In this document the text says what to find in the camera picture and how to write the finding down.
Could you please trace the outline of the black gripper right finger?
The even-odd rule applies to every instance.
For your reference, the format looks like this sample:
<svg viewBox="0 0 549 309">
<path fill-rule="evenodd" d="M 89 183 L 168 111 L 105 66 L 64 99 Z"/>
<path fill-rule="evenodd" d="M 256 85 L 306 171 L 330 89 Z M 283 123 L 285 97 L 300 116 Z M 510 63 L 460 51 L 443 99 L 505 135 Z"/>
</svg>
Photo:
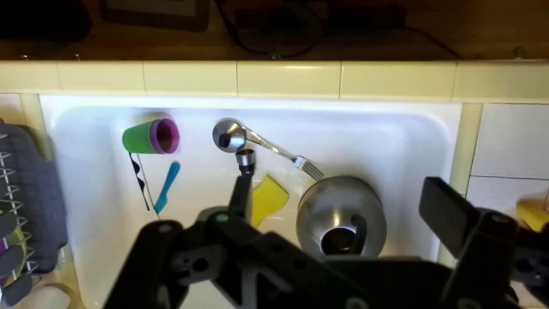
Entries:
<svg viewBox="0 0 549 309">
<path fill-rule="evenodd" d="M 445 309 L 517 309 L 508 293 L 518 224 L 481 211 L 439 176 L 422 185 L 420 217 L 457 257 L 443 293 Z"/>
</svg>

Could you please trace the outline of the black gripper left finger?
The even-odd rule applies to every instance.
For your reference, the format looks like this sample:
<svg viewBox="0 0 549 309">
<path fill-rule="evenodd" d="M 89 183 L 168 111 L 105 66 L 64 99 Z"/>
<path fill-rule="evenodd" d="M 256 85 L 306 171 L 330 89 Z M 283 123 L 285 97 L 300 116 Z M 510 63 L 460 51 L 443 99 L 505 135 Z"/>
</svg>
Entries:
<svg viewBox="0 0 549 309">
<path fill-rule="evenodd" d="M 105 309 L 179 309 L 189 293 L 170 272 L 175 243 L 184 231 L 173 219 L 141 228 L 108 293 Z"/>
</svg>

